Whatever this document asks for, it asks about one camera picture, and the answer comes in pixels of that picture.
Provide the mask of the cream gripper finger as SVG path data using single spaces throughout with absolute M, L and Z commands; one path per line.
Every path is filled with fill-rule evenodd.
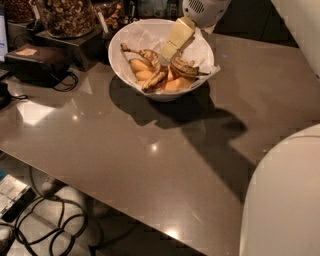
M 188 16 L 178 18 L 174 22 L 158 57 L 162 66 L 167 66 L 183 49 L 184 45 L 195 34 L 195 28 L 195 22 Z

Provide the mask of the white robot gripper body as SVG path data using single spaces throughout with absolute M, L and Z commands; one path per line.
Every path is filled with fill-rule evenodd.
M 216 25 L 224 16 L 231 0 L 183 0 L 183 16 L 198 28 Z

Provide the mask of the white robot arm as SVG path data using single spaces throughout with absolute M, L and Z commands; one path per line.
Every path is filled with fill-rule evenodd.
M 315 74 L 320 0 L 271 0 Z M 320 125 L 274 146 L 247 190 L 239 256 L 320 256 Z

